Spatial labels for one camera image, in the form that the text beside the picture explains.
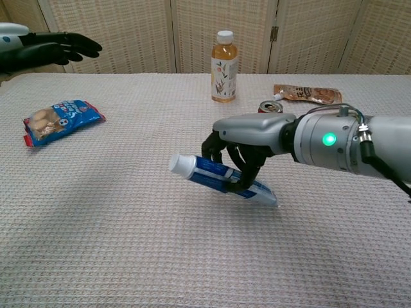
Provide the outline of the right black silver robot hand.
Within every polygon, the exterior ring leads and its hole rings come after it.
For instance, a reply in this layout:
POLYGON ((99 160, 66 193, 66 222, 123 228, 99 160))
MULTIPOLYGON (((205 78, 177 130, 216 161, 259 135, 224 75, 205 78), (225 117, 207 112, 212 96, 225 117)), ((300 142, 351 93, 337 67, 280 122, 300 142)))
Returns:
POLYGON ((227 150, 241 175, 237 182, 226 183, 224 189, 242 193, 254 183, 267 158, 290 152, 284 144, 283 131, 296 119, 290 113, 253 113, 220 119, 201 145, 202 157, 221 164, 222 151, 227 150))

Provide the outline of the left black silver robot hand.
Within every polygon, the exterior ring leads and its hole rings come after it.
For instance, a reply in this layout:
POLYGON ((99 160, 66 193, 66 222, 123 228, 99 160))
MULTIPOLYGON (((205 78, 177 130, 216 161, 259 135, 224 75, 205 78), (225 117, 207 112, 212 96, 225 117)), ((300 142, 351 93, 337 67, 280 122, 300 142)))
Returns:
POLYGON ((1 23, 1 75, 12 75, 51 64, 67 65, 86 56, 98 58, 102 46, 71 32, 32 32, 13 22, 1 23))

